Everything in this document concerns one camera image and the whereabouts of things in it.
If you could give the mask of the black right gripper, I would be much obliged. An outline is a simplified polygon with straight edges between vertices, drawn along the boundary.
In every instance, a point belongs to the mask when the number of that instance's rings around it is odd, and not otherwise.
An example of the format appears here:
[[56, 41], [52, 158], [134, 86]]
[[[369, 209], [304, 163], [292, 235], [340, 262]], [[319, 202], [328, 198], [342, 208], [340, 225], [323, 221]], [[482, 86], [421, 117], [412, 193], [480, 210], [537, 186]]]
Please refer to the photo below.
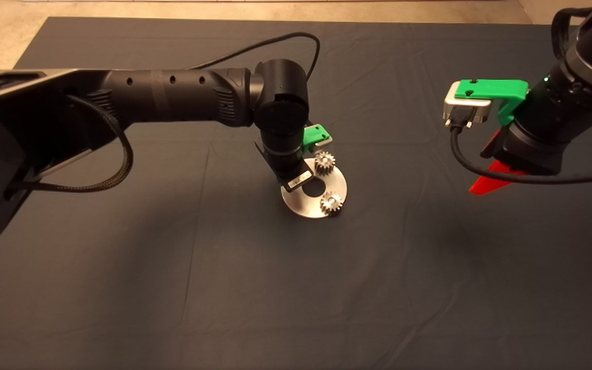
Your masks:
[[[557, 175], [562, 169], [566, 144], [547, 143], [519, 128], [497, 129], [482, 149], [483, 158], [494, 158], [489, 171], [508, 175]], [[480, 176], [469, 192], [484, 196], [512, 182]]]

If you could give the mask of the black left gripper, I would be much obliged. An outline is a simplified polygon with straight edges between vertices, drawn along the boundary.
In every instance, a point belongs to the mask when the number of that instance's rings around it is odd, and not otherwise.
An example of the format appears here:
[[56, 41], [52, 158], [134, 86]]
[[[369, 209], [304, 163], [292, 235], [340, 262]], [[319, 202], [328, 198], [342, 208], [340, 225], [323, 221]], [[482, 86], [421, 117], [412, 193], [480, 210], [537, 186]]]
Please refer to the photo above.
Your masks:
[[314, 171], [306, 164], [301, 147], [286, 152], [276, 152], [266, 147], [260, 140], [256, 140], [254, 145], [279, 184], [288, 193], [314, 178]]

